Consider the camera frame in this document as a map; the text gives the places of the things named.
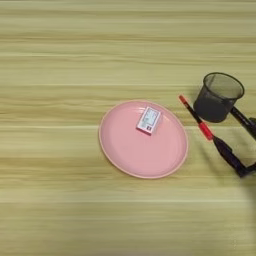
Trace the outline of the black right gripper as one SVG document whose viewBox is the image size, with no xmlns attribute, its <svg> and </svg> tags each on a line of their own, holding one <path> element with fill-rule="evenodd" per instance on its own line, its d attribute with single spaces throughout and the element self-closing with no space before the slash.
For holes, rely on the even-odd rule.
<svg viewBox="0 0 256 256">
<path fill-rule="evenodd" d="M 248 173 L 256 172 L 256 162 L 246 168 L 222 139 L 214 136 L 213 142 L 219 154 L 236 171 L 240 178 L 245 177 Z"/>
</svg>

